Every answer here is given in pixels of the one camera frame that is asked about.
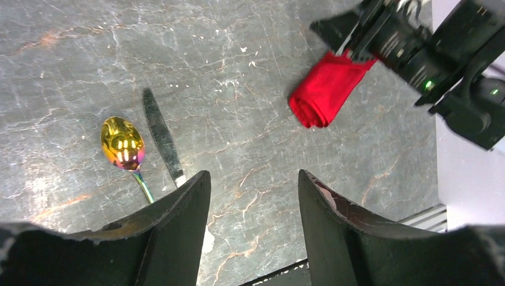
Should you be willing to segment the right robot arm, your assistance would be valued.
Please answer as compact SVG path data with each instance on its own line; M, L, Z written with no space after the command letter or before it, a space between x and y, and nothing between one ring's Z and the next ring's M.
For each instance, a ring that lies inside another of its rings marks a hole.
M492 150L504 138L504 80L484 75L504 52L504 2L459 1L437 30L419 22L422 1L362 1L310 24L354 63L377 59L420 95L447 127Z

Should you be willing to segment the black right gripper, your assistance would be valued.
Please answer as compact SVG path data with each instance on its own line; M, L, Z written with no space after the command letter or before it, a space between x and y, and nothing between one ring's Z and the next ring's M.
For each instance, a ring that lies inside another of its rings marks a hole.
M449 89L469 62L462 31L470 2L460 1L434 32L418 22L421 7L420 1L361 1L313 21L310 30L354 63L381 61L414 89Z

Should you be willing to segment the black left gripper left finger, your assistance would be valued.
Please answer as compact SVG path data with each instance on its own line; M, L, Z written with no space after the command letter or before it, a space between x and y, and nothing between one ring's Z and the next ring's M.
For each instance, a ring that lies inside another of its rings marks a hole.
M211 176L202 170L98 231L2 223L1 284L195 285L210 197Z

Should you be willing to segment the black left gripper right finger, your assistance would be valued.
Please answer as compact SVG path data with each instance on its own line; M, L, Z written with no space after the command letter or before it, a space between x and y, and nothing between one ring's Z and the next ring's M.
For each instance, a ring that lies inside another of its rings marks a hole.
M426 231L375 214L300 170L313 285L503 285L504 227Z

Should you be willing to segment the red cloth napkin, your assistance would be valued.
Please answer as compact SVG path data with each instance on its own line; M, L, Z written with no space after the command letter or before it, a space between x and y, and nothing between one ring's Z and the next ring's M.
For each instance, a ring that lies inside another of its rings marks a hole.
M377 62L376 58L355 63L348 51L328 51L291 92L288 104L305 128L329 126L354 88Z

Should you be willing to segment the iridescent spoon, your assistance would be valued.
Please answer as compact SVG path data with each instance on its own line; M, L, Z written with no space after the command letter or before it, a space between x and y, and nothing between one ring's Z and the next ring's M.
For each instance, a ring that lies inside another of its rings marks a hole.
M133 175L147 202L153 203L154 198L141 174L145 143L133 123L119 116L106 119L101 131L101 148L113 166Z

